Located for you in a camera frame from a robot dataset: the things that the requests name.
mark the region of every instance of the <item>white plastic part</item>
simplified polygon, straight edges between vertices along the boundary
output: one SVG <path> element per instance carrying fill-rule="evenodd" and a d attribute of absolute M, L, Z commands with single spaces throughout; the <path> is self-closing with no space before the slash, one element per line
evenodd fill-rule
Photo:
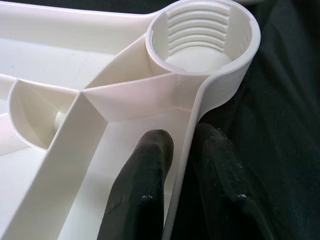
<path fill-rule="evenodd" d="M 0 19 L 1 239 L 95 239 L 115 178 L 152 129 L 174 142 L 170 239 L 195 126 L 237 91 L 260 43 L 254 17 L 231 0 L 146 15 L 0 1 Z"/>

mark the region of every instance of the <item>white plastic tray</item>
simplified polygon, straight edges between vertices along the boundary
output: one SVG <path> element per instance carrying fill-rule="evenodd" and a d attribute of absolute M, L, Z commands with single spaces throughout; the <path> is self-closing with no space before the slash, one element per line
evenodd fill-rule
<path fill-rule="evenodd" d="M 96 239 L 138 140 L 164 129 L 170 238 L 194 128 L 237 91 L 260 43 L 230 0 L 151 14 L 0 1 L 0 237 Z"/>

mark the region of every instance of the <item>black cloth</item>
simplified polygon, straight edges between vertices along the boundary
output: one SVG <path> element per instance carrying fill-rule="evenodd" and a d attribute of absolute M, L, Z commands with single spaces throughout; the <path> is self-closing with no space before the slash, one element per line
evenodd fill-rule
<path fill-rule="evenodd" d="M 150 13 L 172 0 L 17 0 Z M 261 45 L 235 96 L 201 123 L 221 128 L 263 182 L 297 240 L 320 237 L 320 0 L 251 5 Z M 186 168 L 172 239 L 209 239 L 199 186 Z"/>

